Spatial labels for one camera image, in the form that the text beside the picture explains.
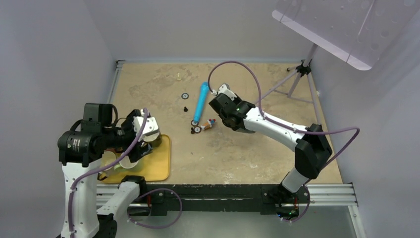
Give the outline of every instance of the gray wall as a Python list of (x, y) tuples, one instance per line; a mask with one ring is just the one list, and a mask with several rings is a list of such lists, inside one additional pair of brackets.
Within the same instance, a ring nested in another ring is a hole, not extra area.
[(55, 237), (57, 140), (106, 101), (113, 58), (82, 0), (0, 1), (0, 56), (0, 237)]
[(140, 61), (297, 61), (311, 44), (271, 17), (278, 0), (85, 0), (112, 55)]
[[(313, 62), (328, 129), (361, 133), (338, 159), (353, 182), (368, 237), (419, 237), (420, 12), (370, 71), (324, 50)], [(334, 135), (337, 150), (350, 134)]]

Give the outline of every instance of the floor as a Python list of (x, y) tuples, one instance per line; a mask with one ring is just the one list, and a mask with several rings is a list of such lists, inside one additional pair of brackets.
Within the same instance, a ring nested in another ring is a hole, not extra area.
[[(201, 123), (216, 119), (214, 128), (200, 134), (190, 133), (200, 85), (215, 63), (125, 63), (114, 93), (113, 104), (120, 115), (146, 107), (157, 119), (162, 134), (172, 140), (171, 172), (161, 183), (279, 183), (294, 166), (294, 153), (286, 146), (261, 134), (234, 132), (221, 124), (217, 114), (206, 104)], [(249, 63), (264, 93), (287, 76), (293, 64)], [(287, 92), (293, 80), (280, 91)], [(210, 85), (218, 88), (228, 83), (243, 100), (254, 102), (257, 88), (250, 74), (241, 66), (226, 64), (212, 75)], [(181, 98), (188, 93), (189, 98)], [(311, 100), (304, 77), (294, 97)], [(301, 125), (316, 122), (313, 105), (271, 93), (262, 101), (264, 111)], [(326, 167), (312, 183), (342, 183), (335, 162)]]

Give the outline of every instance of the blue cylinder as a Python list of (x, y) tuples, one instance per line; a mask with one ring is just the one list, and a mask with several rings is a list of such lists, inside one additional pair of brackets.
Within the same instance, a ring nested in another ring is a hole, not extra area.
[(201, 85), (200, 97), (198, 98), (196, 112), (194, 114), (193, 122), (197, 123), (200, 121), (201, 113), (203, 113), (204, 104), (206, 103), (207, 93), (209, 92), (209, 85), (204, 82)]

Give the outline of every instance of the purple hose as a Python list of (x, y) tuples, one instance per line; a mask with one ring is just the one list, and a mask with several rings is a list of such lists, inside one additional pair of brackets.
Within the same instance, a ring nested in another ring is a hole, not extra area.
[(145, 227), (145, 228), (150, 228), (150, 229), (163, 229), (163, 228), (167, 228), (167, 227), (172, 226), (173, 224), (175, 224), (175, 222), (177, 222), (177, 221), (178, 221), (178, 219), (179, 219), (179, 218), (181, 217), (181, 215), (182, 215), (182, 201), (181, 201), (181, 197), (180, 197), (178, 194), (176, 194), (176, 192), (175, 192), (175, 191), (173, 191), (173, 190), (171, 190), (171, 189), (169, 189), (169, 188), (158, 188), (158, 189), (152, 190), (152, 191), (150, 191), (150, 192), (146, 192), (145, 194), (141, 195), (141, 196), (140, 196), (140, 197), (138, 197), (137, 199), (141, 199), (141, 198), (143, 198), (143, 197), (145, 197), (145, 196), (147, 196), (147, 195), (149, 195), (149, 194), (152, 194), (152, 193), (154, 193), (154, 192), (157, 192), (157, 191), (169, 191), (169, 192), (172, 192), (172, 193), (176, 196), (176, 198), (178, 198), (178, 201), (179, 201), (179, 213), (178, 213), (178, 216), (176, 216), (175, 220), (173, 220), (173, 221), (172, 221), (171, 223), (169, 223), (169, 224), (166, 224), (166, 225), (163, 225), (163, 226), (157, 226), (157, 227), (155, 227), (155, 226), (149, 226), (149, 225), (141, 224), (141, 223), (138, 223), (138, 222), (134, 221), (134, 220), (130, 217), (130, 215), (128, 214), (128, 212), (127, 212), (127, 215), (128, 215), (128, 220), (129, 220), (130, 222), (134, 223), (134, 224), (135, 224), (135, 225), (137, 225), (137, 226), (141, 226), (141, 227)]
[[(149, 112), (147, 111), (146, 108), (143, 108), (143, 112), (144, 112), (144, 115), (149, 115)], [(128, 148), (124, 151), (124, 153), (122, 153), (120, 155), (120, 157), (118, 157), (118, 159), (116, 159), (114, 162), (110, 163), (109, 165), (106, 165), (104, 167), (97, 168), (97, 169), (88, 171), (85, 174), (82, 174), (80, 177), (76, 178), (76, 180), (72, 183), (70, 189), (75, 190), (76, 186), (77, 186), (77, 183), (80, 180), (86, 178), (87, 176), (95, 175), (95, 174), (97, 174), (101, 171), (107, 170), (107, 169), (113, 167), (114, 165), (116, 165), (117, 163), (119, 163), (124, 157), (126, 157), (130, 153), (130, 151), (134, 148), (134, 146), (137, 144), (137, 142), (139, 141), (140, 136), (143, 133), (143, 130), (146, 126), (146, 121), (147, 120), (143, 120), (142, 126), (141, 126), (139, 132), (137, 133), (136, 138), (134, 138), (134, 140), (133, 140), (133, 142), (131, 142), (130, 146), (128, 146)], [(74, 238), (74, 233), (72, 233), (73, 230), (74, 230), (73, 229), (73, 196), (74, 196), (74, 192), (71, 192), (68, 196), (68, 211), (67, 211), (68, 217), (67, 217), (67, 219), (68, 219), (68, 227), (69, 227), (69, 230), (70, 230), (70, 238)]]
[[(216, 69), (216, 68), (218, 68), (219, 66), (221, 66), (221, 65), (223, 65), (223, 64), (226, 64), (226, 63), (237, 63), (237, 64), (239, 64), (239, 65), (241, 65), (241, 66), (243, 66), (245, 69), (247, 69), (248, 70), (248, 72), (252, 75), (252, 77), (254, 78), (254, 80), (255, 80), (255, 83), (257, 84), (257, 89), (258, 89), (258, 105), (259, 105), (259, 107), (258, 107), (258, 109), (259, 109), (259, 111), (260, 111), (260, 114), (267, 120), (267, 121), (269, 121), (269, 122), (271, 122), (271, 123), (274, 123), (274, 124), (276, 124), (276, 125), (279, 125), (279, 126), (281, 126), (281, 127), (283, 127), (283, 128), (286, 128), (286, 129), (289, 129), (289, 130), (292, 130), (292, 131), (294, 131), (294, 132), (297, 132), (297, 133), (302, 133), (302, 134), (308, 134), (308, 135), (332, 135), (332, 134), (338, 134), (338, 133), (342, 133), (342, 132), (345, 132), (345, 131), (349, 131), (349, 130), (356, 130), (356, 132), (354, 133), (354, 135), (349, 139), (349, 141), (347, 141), (347, 143), (343, 146), (343, 148), (341, 148), (337, 153), (335, 153), (335, 155), (334, 156), (332, 156), (331, 157), (331, 159), (330, 160), (328, 160), (326, 163), (325, 163), (325, 165), (321, 168), (321, 170), (323, 169), (323, 168), (325, 168), (327, 165), (329, 165), (333, 160), (335, 160), (352, 142), (353, 142), (353, 140), (356, 138), (356, 136), (359, 134), (359, 132), (360, 132), (360, 128), (358, 128), (358, 127), (356, 127), (356, 126), (352, 126), (352, 127), (347, 127), (347, 128), (344, 128), (344, 129), (339, 129), (339, 130), (333, 130), (333, 131), (324, 131), (324, 132), (314, 132), (314, 131), (305, 131), (305, 130), (298, 130), (298, 129), (296, 129), (296, 128), (293, 128), (293, 127), (291, 127), (291, 126), (288, 126), (288, 125), (285, 125), (285, 124), (283, 124), (283, 123), (280, 123), (280, 122), (277, 122), (277, 121), (275, 121), (275, 120), (273, 120), (273, 119), (271, 119), (271, 118), (269, 118), (269, 117), (267, 117), (265, 114), (264, 114), (264, 112), (263, 112), (263, 109), (262, 109), (262, 105), (261, 105), (261, 87), (260, 87), (260, 83), (258, 82), (258, 80), (257, 80), (257, 77), (255, 76), (255, 74), (254, 74), (254, 72), (252, 72), (252, 70), (248, 67), (248, 66), (246, 66), (245, 64), (243, 64), (243, 63), (241, 63), (241, 62), (239, 62), (239, 61), (235, 61), (235, 60), (229, 60), (229, 61), (225, 61), (225, 62), (222, 62), (222, 63), (219, 63), (218, 65), (216, 65), (211, 71), (210, 71), (210, 74), (209, 74), (209, 78), (207, 79), (207, 84), (208, 84), (208, 86), (209, 86), (209, 89), (210, 89), (210, 92), (212, 92), (212, 89), (211, 89), (211, 87), (210, 87), (210, 77), (211, 77), (211, 75), (213, 74), (213, 72), (214, 72), (214, 70)], [(302, 214), (297, 218), (297, 219), (295, 219), (295, 220), (293, 220), (292, 222), (295, 222), (295, 221), (297, 221), (297, 220), (299, 220), (305, 213), (306, 213), (306, 211), (308, 210), (308, 208), (309, 208), (309, 203), (310, 203), (311, 201), (309, 200), (309, 202), (308, 202), (308, 205), (306, 206), (306, 208), (304, 209), (304, 211), (302, 212)]]

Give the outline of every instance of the purple cable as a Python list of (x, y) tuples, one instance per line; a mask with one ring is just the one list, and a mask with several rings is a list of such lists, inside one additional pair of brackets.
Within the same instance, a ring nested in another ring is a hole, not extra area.
[[(144, 115), (149, 115), (149, 112), (147, 111), (146, 108), (143, 108), (143, 112)], [(128, 153), (130, 153), (130, 151), (134, 148), (134, 146), (137, 144), (137, 142), (140, 139), (141, 134), (143, 133), (143, 130), (146, 126), (146, 121), (147, 120), (143, 120), (142, 126), (140, 127), (139, 132), (136, 135), (136, 138), (134, 138), (133, 142), (131, 142), (130, 146), (128, 146), (128, 148), (120, 155), (120, 157), (118, 157), (118, 159), (116, 159), (114, 162), (110, 163), (109, 165), (106, 165), (104, 167), (101, 168), (97, 168), (91, 171), (86, 172), (85, 174), (82, 174), (80, 177), (76, 178), (76, 180), (72, 183), (70, 189), (73, 190), (73, 192), (70, 192), (69, 196), (68, 196), (68, 211), (67, 211), (67, 219), (68, 219), (68, 227), (70, 230), (70, 238), (74, 238), (74, 233), (73, 232), (73, 197), (74, 197), (74, 191), (76, 191), (76, 186), (77, 183), (86, 178), (87, 176), (91, 176), (91, 175), (95, 175), (101, 171), (107, 170), (111, 167), (113, 167), (114, 165), (116, 165), (117, 163), (119, 163), (124, 157), (126, 157), (128, 155)]]
[[(211, 89), (211, 87), (210, 87), (210, 78), (211, 78), (211, 75), (213, 74), (213, 72), (214, 72), (214, 70), (215, 69), (217, 69), (219, 66), (222, 66), (222, 65), (224, 65), (224, 64), (226, 64), (226, 63), (236, 63), (236, 64), (239, 64), (239, 65), (241, 65), (241, 66), (243, 66), (246, 70), (248, 70), (248, 72), (252, 75), (252, 77), (254, 78), (254, 80), (255, 80), (255, 83), (257, 84), (257, 89), (258, 89), (258, 105), (259, 105), (259, 107), (258, 107), (258, 109), (259, 109), (259, 111), (260, 111), (260, 114), (267, 120), (267, 121), (269, 121), (269, 122), (271, 122), (271, 123), (273, 123), (273, 124), (276, 124), (276, 125), (279, 125), (279, 126), (281, 126), (281, 127), (283, 127), (283, 128), (286, 128), (286, 129), (288, 129), (288, 130), (292, 130), (292, 131), (294, 131), (294, 132), (297, 132), (297, 133), (302, 133), (302, 134), (307, 134), (307, 135), (332, 135), (332, 134), (338, 134), (338, 133), (342, 133), (342, 132), (345, 132), (345, 131), (349, 131), (349, 130), (356, 130), (356, 132), (354, 133), (354, 135), (349, 139), (349, 141), (347, 141), (347, 143), (343, 146), (343, 148), (341, 148), (337, 153), (335, 153), (335, 155), (334, 156), (332, 156), (331, 157), (331, 159), (330, 160), (328, 160), (326, 163), (325, 163), (325, 165), (321, 168), (321, 170), (323, 169), (323, 168), (325, 168), (327, 165), (329, 165), (332, 161), (334, 161), (352, 142), (353, 142), (353, 140), (356, 138), (356, 136), (359, 134), (359, 132), (360, 132), (360, 128), (358, 128), (358, 127), (356, 127), (356, 126), (352, 126), (352, 127), (347, 127), (347, 128), (343, 128), (343, 129), (339, 129), (339, 130), (333, 130), (333, 131), (324, 131), (324, 132), (314, 132), (314, 131), (305, 131), (305, 130), (298, 130), (298, 129), (296, 129), (296, 128), (293, 128), (293, 127), (291, 127), (291, 126), (288, 126), (288, 125), (285, 125), (285, 124), (283, 124), (283, 123), (280, 123), (280, 122), (277, 122), (277, 121), (275, 121), (275, 120), (273, 120), (273, 119), (271, 119), (271, 118), (269, 118), (269, 117), (267, 117), (265, 114), (264, 114), (264, 112), (263, 112), (263, 109), (262, 109), (262, 105), (261, 105), (261, 87), (260, 87), (260, 83), (258, 82), (258, 80), (257, 80), (257, 77), (255, 76), (255, 74), (254, 74), (254, 72), (252, 72), (252, 70), (248, 67), (248, 66), (246, 66), (245, 64), (243, 64), (243, 63), (241, 63), (241, 62), (239, 62), (239, 61), (236, 61), (236, 60), (229, 60), (229, 61), (225, 61), (225, 62), (222, 62), (222, 63), (219, 63), (218, 65), (216, 65), (211, 71), (210, 71), (210, 74), (209, 74), (209, 77), (208, 77), (208, 79), (207, 79), (207, 84), (209, 85), (209, 90), (210, 90), (210, 92), (212, 92), (212, 89)], [(297, 220), (299, 220), (305, 213), (306, 213), (306, 211), (308, 210), (308, 208), (309, 208), (309, 203), (310, 203), (311, 201), (309, 200), (309, 202), (308, 202), (308, 204), (307, 204), (307, 206), (306, 206), (306, 208), (304, 209), (304, 211), (302, 212), (302, 214), (301, 214), (301, 216), (299, 216), (297, 219), (295, 219), (295, 220), (293, 220), (292, 222), (295, 222), (295, 221), (297, 221)]]
[(180, 196), (179, 196), (179, 195), (178, 195), (178, 194), (177, 194), (174, 190), (171, 190), (171, 189), (169, 189), (169, 188), (158, 188), (158, 189), (152, 190), (152, 191), (150, 191), (150, 192), (146, 192), (145, 194), (141, 195), (141, 196), (140, 196), (140, 197), (138, 197), (137, 199), (144, 198), (145, 196), (147, 196), (147, 195), (149, 195), (149, 194), (152, 194), (152, 193), (154, 193), (154, 192), (157, 192), (157, 191), (169, 191), (169, 192), (173, 193), (173, 194), (176, 196), (176, 198), (178, 198), (178, 201), (179, 201), (179, 213), (178, 213), (178, 216), (176, 216), (175, 220), (173, 220), (171, 223), (169, 223), (169, 224), (167, 224), (167, 225), (163, 225), (163, 226), (157, 226), (157, 227), (155, 227), (155, 226), (149, 226), (149, 225), (141, 224), (141, 223), (138, 223), (138, 222), (134, 221), (134, 220), (130, 217), (130, 215), (128, 214), (128, 211), (127, 211), (128, 220), (129, 220), (130, 222), (132, 222), (134, 225), (141, 226), (141, 227), (145, 227), (145, 228), (149, 228), (149, 229), (163, 229), (163, 228), (167, 228), (167, 227), (172, 226), (173, 224), (175, 224), (175, 223), (178, 221), (178, 219), (179, 219), (179, 218), (181, 217), (181, 215), (182, 215), (182, 201), (181, 201), (181, 197), (180, 197)]

